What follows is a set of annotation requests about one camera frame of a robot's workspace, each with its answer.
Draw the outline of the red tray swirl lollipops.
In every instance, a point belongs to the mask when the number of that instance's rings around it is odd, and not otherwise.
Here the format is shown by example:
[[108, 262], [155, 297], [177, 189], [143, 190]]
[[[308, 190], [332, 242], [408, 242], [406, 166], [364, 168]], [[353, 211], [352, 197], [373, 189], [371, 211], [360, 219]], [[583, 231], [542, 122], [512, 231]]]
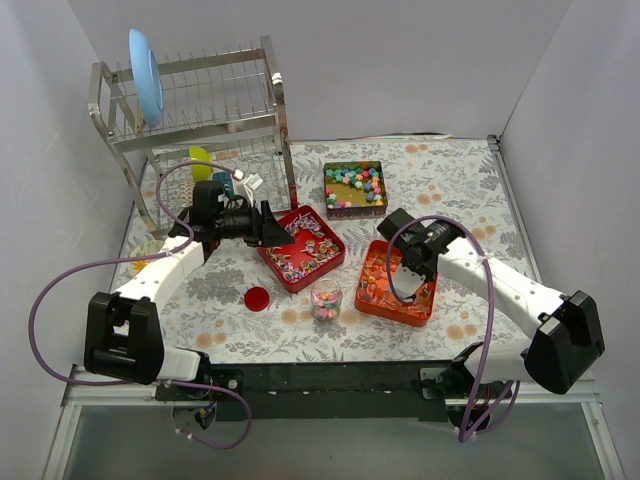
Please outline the red tray swirl lollipops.
[[299, 207], [279, 224], [295, 242], [258, 253], [288, 293], [299, 293], [344, 262], [345, 244], [311, 206]]

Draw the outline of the orange tray clear lollipops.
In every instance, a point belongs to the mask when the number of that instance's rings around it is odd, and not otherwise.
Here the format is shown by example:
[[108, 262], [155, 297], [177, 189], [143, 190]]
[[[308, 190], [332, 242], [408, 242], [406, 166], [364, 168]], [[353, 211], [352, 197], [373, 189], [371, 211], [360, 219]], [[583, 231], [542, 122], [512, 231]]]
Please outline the orange tray clear lollipops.
[[357, 282], [354, 306], [357, 310], [412, 327], [424, 327], [431, 317], [437, 286], [434, 281], [423, 283], [415, 301], [403, 306], [389, 289], [386, 266], [388, 243], [374, 240], [364, 257]]

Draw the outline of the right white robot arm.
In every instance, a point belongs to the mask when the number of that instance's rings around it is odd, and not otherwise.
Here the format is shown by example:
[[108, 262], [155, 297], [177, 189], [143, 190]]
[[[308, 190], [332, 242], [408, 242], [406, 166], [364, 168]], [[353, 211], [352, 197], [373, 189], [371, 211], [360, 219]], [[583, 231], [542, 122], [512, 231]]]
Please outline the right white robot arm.
[[565, 394], [604, 353], [605, 344], [594, 299], [581, 290], [572, 295], [546, 287], [486, 252], [459, 223], [434, 215], [426, 224], [398, 208], [377, 227], [401, 253], [390, 290], [410, 305], [417, 290], [437, 276], [466, 287], [501, 312], [525, 334], [509, 343], [486, 339], [458, 354], [431, 377], [447, 392], [475, 397], [489, 383], [531, 381]]

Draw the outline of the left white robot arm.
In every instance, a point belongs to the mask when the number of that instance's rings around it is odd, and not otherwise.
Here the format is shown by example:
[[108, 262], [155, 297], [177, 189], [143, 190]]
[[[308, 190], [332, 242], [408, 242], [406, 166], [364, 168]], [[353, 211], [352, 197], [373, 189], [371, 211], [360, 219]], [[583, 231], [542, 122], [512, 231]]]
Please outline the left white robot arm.
[[192, 203], [175, 218], [161, 250], [138, 274], [112, 293], [89, 302], [84, 367], [91, 373], [138, 384], [177, 380], [193, 400], [213, 386], [202, 354], [166, 345], [160, 315], [188, 277], [204, 266], [224, 240], [250, 247], [290, 245], [268, 201], [248, 194], [227, 196], [216, 181], [196, 183]]

